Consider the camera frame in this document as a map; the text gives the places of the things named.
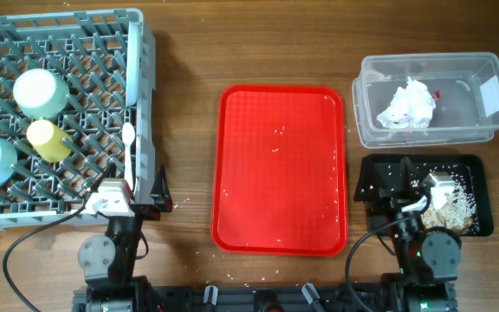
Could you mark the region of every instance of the dish rack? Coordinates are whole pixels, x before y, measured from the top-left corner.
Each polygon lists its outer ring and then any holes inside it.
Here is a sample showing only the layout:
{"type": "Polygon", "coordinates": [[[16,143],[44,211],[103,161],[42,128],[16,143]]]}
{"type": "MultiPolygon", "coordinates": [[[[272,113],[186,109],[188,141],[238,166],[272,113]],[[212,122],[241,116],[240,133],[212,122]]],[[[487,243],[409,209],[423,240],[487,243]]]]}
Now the dish rack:
{"type": "MultiPolygon", "coordinates": [[[[110,164],[124,176],[125,122],[136,130],[136,204],[152,204],[155,148],[152,91],[155,38],[137,9],[0,16],[0,138],[16,148],[15,173],[0,186],[0,230],[47,224],[81,207],[87,189],[110,164]],[[72,153],[59,163],[41,159],[26,139],[33,121],[12,97],[18,76],[45,68],[70,88],[68,105],[52,118],[72,136],[72,153]]],[[[104,224],[81,214],[74,225],[104,224]]]]}

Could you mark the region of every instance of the wooden tabletop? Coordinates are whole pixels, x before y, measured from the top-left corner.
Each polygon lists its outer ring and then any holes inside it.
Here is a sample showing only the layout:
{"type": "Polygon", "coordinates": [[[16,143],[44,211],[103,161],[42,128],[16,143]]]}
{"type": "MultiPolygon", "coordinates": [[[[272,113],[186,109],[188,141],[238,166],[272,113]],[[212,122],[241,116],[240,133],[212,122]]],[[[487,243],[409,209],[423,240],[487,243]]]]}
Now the wooden tabletop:
{"type": "MultiPolygon", "coordinates": [[[[230,254],[210,236],[219,96],[239,82],[325,85],[345,104],[347,185],[353,193],[361,144],[353,117],[352,81],[367,55],[494,52],[499,57],[497,1],[229,1],[0,0],[0,16],[137,7],[157,39],[153,141],[166,164],[174,202],[161,222],[144,224],[149,256],[135,274],[153,285],[291,285],[344,281],[349,248],[330,258],[230,254]]],[[[465,238],[457,280],[462,311],[499,311],[499,131],[482,144],[380,150],[380,153],[474,153],[484,161],[496,229],[465,238]]],[[[367,230],[362,203],[348,200],[351,246],[367,230]]],[[[32,228],[0,232],[0,311],[27,310],[5,282],[5,250],[32,228]]],[[[43,311],[69,311],[85,286],[77,251],[104,226],[62,225],[21,244],[10,274],[43,311]]],[[[357,253],[353,279],[377,281],[398,269],[377,240],[357,253]]]]}

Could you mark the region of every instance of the tissue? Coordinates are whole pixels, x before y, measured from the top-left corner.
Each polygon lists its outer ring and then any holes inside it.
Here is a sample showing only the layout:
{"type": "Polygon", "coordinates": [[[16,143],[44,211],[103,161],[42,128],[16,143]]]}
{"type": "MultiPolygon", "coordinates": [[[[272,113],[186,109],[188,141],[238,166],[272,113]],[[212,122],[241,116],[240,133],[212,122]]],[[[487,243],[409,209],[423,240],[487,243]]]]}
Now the tissue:
{"type": "Polygon", "coordinates": [[[398,87],[390,106],[377,116],[377,120],[389,129],[426,128],[435,107],[427,87],[408,77],[407,87],[398,87]]]}

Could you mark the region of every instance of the white spoon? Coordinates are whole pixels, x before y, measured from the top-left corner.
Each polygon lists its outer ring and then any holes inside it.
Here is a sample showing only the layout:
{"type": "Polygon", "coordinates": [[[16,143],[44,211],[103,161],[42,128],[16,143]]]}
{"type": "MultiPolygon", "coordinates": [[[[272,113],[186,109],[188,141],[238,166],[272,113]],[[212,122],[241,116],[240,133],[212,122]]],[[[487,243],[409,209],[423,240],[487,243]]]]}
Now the white spoon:
{"type": "Polygon", "coordinates": [[[132,174],[132,157],[130,155],[130,147],[136,139],[136,131],[130,122],[126,122],[122,126],[122,142],[125,144],[125,180],[128,183],[130,190],[134,190],[134,180],[132,174]]]}

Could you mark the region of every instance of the red tray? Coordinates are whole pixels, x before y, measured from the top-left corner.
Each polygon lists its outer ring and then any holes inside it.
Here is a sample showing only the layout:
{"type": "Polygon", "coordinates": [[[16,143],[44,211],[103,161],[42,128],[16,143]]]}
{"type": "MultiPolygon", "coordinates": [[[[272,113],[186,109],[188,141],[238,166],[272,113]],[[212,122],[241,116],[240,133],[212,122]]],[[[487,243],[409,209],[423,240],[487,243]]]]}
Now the red tray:
{"type": "Polygon", "coordinates": [[[234,85],[221,97],[211,235],[227,251],[333,256],[347,241],[342,99],[234,85]]]}

